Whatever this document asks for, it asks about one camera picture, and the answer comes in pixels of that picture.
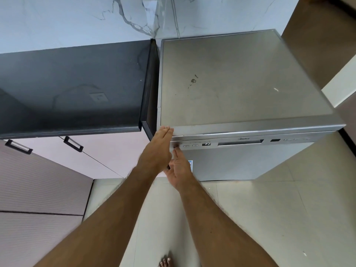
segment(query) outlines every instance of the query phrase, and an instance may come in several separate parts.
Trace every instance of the person's right hand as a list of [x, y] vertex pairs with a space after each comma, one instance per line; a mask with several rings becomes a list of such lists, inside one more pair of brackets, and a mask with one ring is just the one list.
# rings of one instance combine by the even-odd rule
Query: person's right hand
[[190, 170], [190, 164], [179, 147], [173, 150], [173, 159], [170, 161], [169, 166], [171, 169], [164, 170], [164, 173], [167, 175], [171, 185], [178, 191], [192, 180], [195, 180]]

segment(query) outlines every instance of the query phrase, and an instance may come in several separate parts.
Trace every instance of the person's left hand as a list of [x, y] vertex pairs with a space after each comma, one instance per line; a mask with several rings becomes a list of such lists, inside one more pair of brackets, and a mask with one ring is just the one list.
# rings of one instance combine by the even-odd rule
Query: person's left hand
[[155, 176], [167, 168], [172, 159], [169, 151], [169, 143], [173, 136], [173, 128], [161, 126], [153, 139], [142, 152], [137, 167], [151, 170]]

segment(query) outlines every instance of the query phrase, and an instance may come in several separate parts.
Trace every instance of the dishwasher control panel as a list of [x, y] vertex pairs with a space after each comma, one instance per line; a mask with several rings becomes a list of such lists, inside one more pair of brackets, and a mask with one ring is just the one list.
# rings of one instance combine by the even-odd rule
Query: dishwasher control panel
[[294, 134], [276, 134], [264, 136], [246, 136], [230, 138], [197, 139], [188, 141], [171, 141], [170, 149], [180, 147], [182, 150], [224, 148], [232, 146], [261, 146], [275, 144], [292, 144], [316, 142], [326, 134], [333, 131], [294, 133]]

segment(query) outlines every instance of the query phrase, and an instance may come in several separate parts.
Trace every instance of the drawer handle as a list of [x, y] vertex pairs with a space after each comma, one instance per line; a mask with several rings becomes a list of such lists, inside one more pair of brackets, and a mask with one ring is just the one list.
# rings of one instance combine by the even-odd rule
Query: drawer handle
[[15, 149], [19, 152], [22, 152], [24, 154], [31, 154], [33, 149], [27, 148], [26, 146], [21, 145], [20, 143], [14, 142], [13, 140], [9, 139], [6, 143], [5, 146], [10, 147], [12, 149]]
[[[73, 143], [77, 144], [79, 147], [75, 146], [73, 143], [70, 143], [69, 140], [72, 141]], [[78, 152], [80, 152], [80, 153], [83, 151], [84, 146], [81, 146], [79, 143], [76, 143], [74, 140], [72, 140], [72, 139], [71, 139], [70, 137], [68, 137], [68, 136], [65, 137], [65, 140], [64, 140], [63, 142], [64, 142], [66, 145], [72, 147], [74, 150], [76, 150], [76, 151], [78, 151]]]

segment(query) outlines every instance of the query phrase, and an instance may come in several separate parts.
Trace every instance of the person's right arm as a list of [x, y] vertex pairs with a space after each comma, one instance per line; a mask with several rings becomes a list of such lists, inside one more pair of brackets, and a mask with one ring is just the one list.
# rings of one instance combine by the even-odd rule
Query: person's right arm
[[182, 198], [189, 228], [203, 267], [278, 267], [268, 253], [211, 199], [190, 170], [183, 152], [176, 148], [165, 170]]

